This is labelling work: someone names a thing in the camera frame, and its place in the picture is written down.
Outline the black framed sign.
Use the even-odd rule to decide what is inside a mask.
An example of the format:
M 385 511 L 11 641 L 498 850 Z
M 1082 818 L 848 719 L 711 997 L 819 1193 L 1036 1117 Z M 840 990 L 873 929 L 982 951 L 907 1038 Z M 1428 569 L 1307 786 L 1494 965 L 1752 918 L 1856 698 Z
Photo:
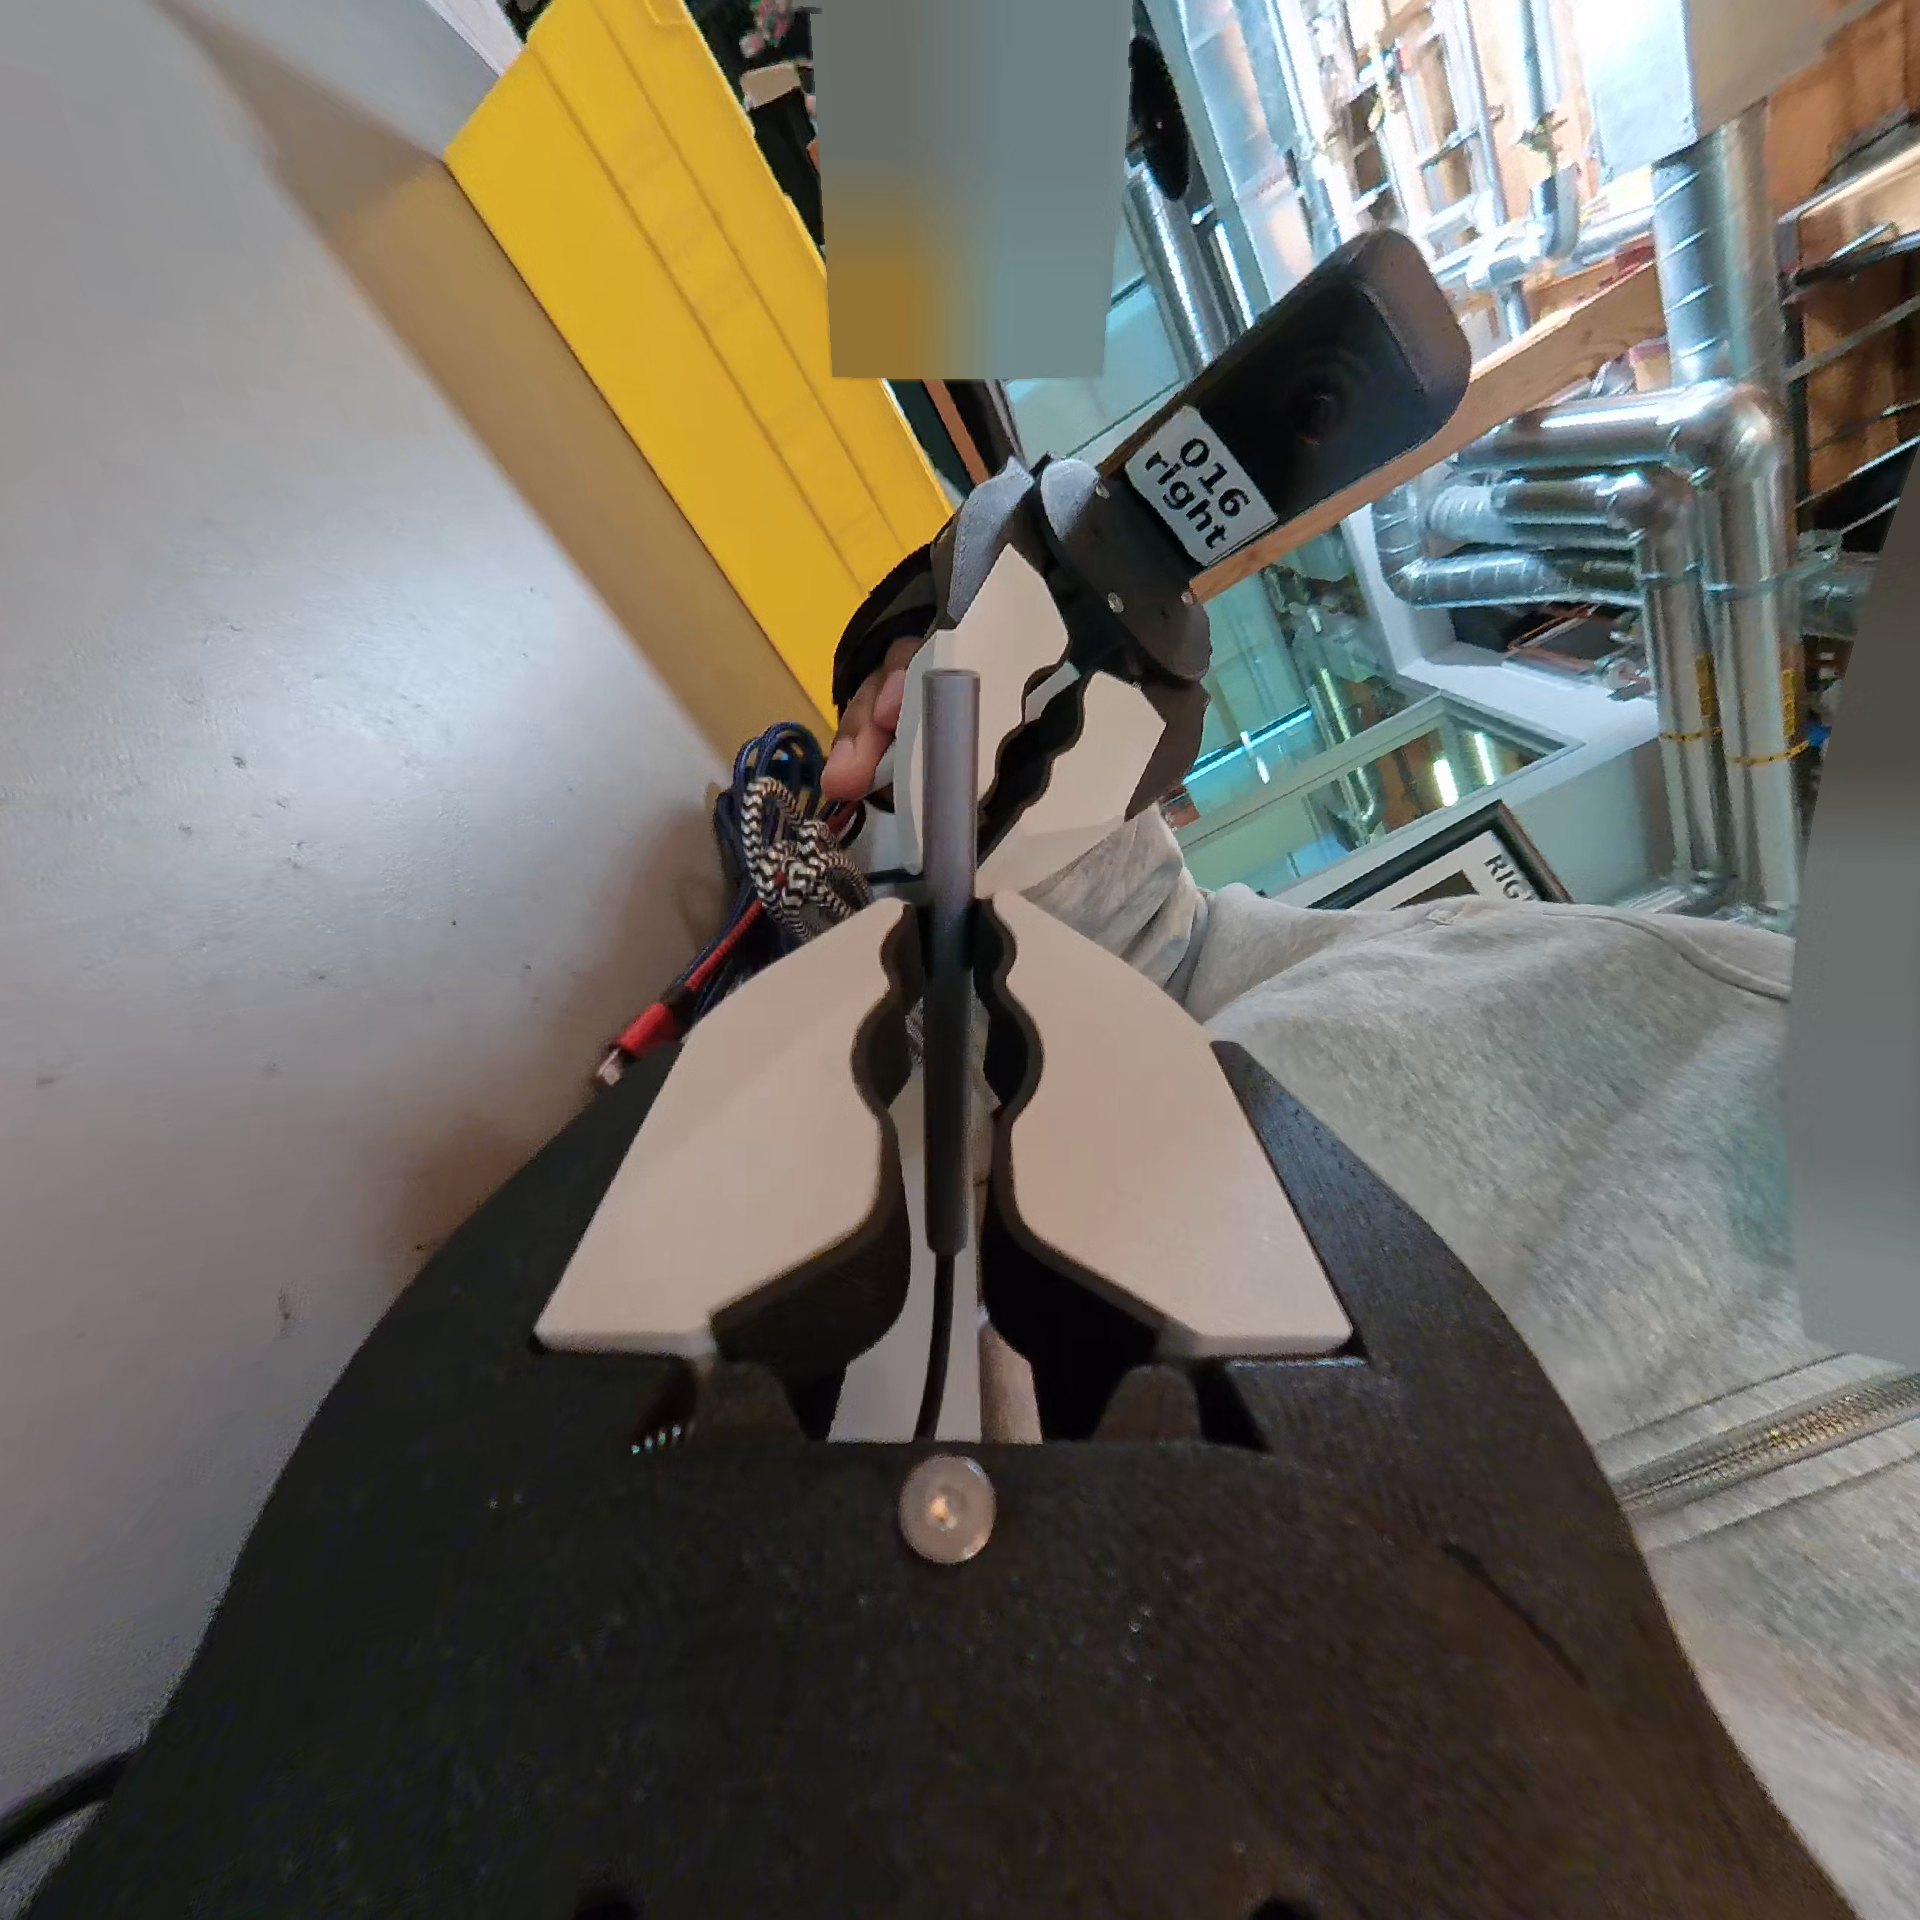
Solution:
M 1314 909 L 1353 909 L 1456 897 L 1568 904 L 1574 893 L 1514 809 L 1490 800 L 1449 814 L 1418 840 L 1344 880 L 1319 880 L 1305 902 Z

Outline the black round disc on pole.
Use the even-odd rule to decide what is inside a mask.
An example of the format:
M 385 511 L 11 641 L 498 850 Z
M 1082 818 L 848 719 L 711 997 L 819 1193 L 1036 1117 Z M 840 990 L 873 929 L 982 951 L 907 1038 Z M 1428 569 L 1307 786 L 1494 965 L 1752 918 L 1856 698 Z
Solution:
M 1193 181 L 1193 141 L 1179 89 L 1160 44 L 1137 31 L 1127 44 L 1127 157 L 1169 200 L 1185 200 Z

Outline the person's grey hoodie torso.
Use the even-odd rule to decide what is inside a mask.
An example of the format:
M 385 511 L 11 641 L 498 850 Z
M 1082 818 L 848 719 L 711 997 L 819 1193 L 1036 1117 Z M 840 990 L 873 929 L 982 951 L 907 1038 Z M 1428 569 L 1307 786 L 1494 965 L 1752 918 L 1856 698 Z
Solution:
M 1860 1916 L 1919 1916 L 1915 1361 L 1803 1325 L 1793 940 L 1579 904 L 1201 900 L 1187 1006 L 1488 1286 L 1764 1784 Z

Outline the person's right hand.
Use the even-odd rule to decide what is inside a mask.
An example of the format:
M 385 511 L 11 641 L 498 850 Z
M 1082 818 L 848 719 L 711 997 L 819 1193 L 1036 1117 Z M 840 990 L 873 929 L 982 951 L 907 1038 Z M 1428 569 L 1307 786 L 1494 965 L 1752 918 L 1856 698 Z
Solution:
M 852 804 L 873 793 L 880 760 L 897 743 L 905 674 L 905 663 L 884 663 L 842 711 L 820 780 L 823 800 L 831 804 Z

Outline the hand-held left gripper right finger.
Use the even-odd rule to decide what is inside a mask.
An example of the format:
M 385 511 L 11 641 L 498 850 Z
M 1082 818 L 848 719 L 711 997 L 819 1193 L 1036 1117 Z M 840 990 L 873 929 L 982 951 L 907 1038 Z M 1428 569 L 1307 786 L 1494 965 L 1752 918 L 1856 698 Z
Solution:
M 1210 1034 L 1145 973 L 1022 896 L 982 906 L 983 999 L 1022 1077 L 1000 1095 L 1015 1239 L 1160 1358 L 1327 1358 L 1353 1322 Z

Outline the person's right forearm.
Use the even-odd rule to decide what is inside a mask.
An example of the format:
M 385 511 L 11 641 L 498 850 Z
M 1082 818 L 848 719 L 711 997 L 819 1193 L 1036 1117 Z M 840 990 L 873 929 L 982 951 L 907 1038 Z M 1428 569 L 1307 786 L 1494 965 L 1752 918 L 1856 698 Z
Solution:
M 1155 809 L 1110 832 L 1024 897 L 1201 1021 L 1271 973 L 1267 902 L 1236 881 L 1201 885 Z

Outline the yellow plastic bin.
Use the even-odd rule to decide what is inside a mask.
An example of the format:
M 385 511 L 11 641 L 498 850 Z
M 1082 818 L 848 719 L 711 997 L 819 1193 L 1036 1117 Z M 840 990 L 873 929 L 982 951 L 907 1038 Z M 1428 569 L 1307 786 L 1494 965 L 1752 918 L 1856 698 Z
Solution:
M 871 586 L 951 511 L 683 4 L 558 1 L 446 166 L 819 716 Z

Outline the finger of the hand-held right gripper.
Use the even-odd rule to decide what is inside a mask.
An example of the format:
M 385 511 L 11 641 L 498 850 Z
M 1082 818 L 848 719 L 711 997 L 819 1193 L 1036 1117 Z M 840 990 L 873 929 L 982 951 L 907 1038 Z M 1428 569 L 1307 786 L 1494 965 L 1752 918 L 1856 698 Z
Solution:
M 1142 685 L 1104 669 L 1048 708 L 1066 708 L 1073 737 L 1044 753 L 1041 791 L 976 863 L 976 888 L 1033 888 L 1120 828 L 1162 743 L 1164 719 Z
M 985 800 L 1024 724 L 1028 684 L 1050 676 L 1068 653 L 1070 633 L 1042 578 L 991 578 L 956 626 L 927 640 L 905 671 L 890 753 L 900 840 L 922 840 L 928 674 L 968 669 L 978 679 L 976 793 Z

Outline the slim grey usb hub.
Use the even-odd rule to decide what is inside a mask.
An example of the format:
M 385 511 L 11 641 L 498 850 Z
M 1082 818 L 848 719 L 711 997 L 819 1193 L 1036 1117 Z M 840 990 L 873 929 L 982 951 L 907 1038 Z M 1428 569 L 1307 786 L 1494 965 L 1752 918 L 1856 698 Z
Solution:
M 954 1264 L 969 1237 L 969 1028 L 976 902 L 978 676 L 923 680 L 923 1198 L 928 1248 Z

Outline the wooden beam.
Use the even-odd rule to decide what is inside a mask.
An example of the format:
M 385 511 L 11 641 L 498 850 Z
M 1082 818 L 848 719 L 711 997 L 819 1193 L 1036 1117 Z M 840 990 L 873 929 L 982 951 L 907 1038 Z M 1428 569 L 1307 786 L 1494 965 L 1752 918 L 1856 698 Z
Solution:
M 1385 494 L 1416 481 L 1488 430 L 1526 412 L 1544 408 L 1604 362 L 1662 330 L 1660 272 L 1654 263 L 1644 263 L 1584 304 L 1553 312 L 1544 324 L 1476 362 L 1460 405 L 1428 440 L 1201 570 L 1188 586 L 1192 601 L 1214 601 L 1305 541 L 1371 506 Z

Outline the white paper sheet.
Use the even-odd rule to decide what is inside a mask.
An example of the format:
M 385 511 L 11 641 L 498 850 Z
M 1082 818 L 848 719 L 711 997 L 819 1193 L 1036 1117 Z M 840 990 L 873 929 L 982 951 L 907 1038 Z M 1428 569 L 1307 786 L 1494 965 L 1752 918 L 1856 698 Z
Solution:
M 503 74 L 519 57 L 524 31 L 513 4 L 454 0 L 425 4 L 482 60 L 491 74 Z

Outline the silver ventilation pipes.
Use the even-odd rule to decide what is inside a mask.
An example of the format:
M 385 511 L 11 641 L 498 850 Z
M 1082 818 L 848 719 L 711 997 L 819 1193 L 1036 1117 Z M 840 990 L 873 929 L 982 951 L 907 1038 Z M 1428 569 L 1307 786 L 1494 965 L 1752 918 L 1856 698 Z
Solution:
M 1367 506 L 1383 584 L 1432 608 L 1596 593 L 1632 541 L 1679 880 L 1790 928 L 1807 749 L 1801 551 L 1768 216 L 1764 108 L 1823 4 L 1575 4 L 1609 173 L 1650 166 L 1671 383 L 1514 415 Z

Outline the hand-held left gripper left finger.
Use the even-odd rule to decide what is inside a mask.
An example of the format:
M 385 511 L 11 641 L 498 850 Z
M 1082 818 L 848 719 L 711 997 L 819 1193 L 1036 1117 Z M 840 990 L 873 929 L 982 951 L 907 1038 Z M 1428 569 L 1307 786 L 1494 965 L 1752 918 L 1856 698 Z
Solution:
M 790 952 L 681 1045 L 536 1321 L 553 1352 L 857 1358 L 905 1305 L 894 1104 L 922 986 L 883 897 Z

